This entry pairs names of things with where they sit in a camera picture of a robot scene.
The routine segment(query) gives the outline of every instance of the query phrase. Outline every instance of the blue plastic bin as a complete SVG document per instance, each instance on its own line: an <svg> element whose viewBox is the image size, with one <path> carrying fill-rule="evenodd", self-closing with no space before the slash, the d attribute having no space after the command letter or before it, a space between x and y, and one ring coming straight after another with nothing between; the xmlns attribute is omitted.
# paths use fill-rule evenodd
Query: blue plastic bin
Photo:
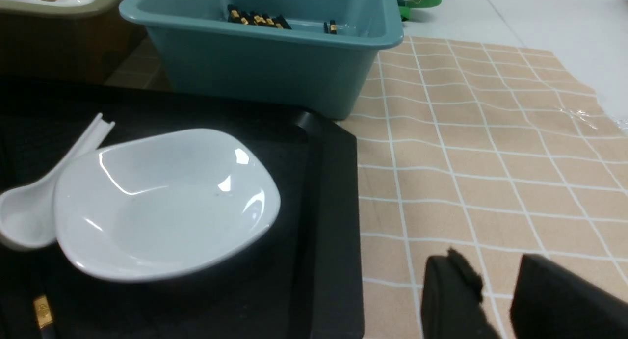
<svg viewBox="0 0 628 339"><path fill-rule="evenodd" d="M227 22L227 5L283 15L292 30ZM175 91L296 104L344 119L377 51L403 38L397 0L124 0ZM323 32L336 20L338 34Z"/></svg>

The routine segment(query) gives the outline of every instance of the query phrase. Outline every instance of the white floor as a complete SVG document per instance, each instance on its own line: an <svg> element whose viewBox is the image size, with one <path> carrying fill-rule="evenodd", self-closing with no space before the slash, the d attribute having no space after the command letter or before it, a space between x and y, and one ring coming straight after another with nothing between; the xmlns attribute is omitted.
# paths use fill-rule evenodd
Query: white floor
<svg viewBox="0 0 628 339"><path fill-rule="evenodd" d="M547 49L628 121L628 0L443 0L406 34Z"/></svg>

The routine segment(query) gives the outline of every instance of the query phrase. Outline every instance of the black tray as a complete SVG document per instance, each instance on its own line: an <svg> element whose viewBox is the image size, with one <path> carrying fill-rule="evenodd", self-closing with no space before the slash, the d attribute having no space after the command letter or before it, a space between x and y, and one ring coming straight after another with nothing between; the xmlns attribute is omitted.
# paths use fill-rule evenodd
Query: black tray
<svg viewBox="0 0 628 339"><path fill-rule="evenodd" d="M232 134L276 182L273 227L192 276L121 285L76 270L57 245L0 247L0 338L37 339L47 295L59 339L361 338L364 309L355 137L314 113L276 106L0 78L0 190L49 171L98 112L103 145L190 128Z"/></svg>

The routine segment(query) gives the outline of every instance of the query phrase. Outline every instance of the gold chopstick band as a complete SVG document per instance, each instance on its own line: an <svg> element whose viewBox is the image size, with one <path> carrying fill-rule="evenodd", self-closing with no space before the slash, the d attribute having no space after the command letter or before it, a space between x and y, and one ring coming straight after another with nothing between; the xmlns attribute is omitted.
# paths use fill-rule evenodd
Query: gold chopstick band
<svg viewBox="0 0 628 339"><path fill-rule="evenodd" d="M41 296L36 298L33 304L35 306L35 313L37 314L37 324L40 326L40 329L51 325L53 322L52 312L50 312L48 299L45 296Z"/></svg>

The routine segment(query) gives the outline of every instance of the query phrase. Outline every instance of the white bowl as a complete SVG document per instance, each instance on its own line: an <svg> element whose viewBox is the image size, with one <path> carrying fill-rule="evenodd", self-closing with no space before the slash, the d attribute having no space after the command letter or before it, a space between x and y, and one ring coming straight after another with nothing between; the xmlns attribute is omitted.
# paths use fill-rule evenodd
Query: white bowl
<svg viewBox="0 0 628 339"><path fill-rule="evenodd" d="M273 225L280 195L244 144L178 131L77 158L54 189L61 249L90 276L124 283L189 274Z"/></svg>

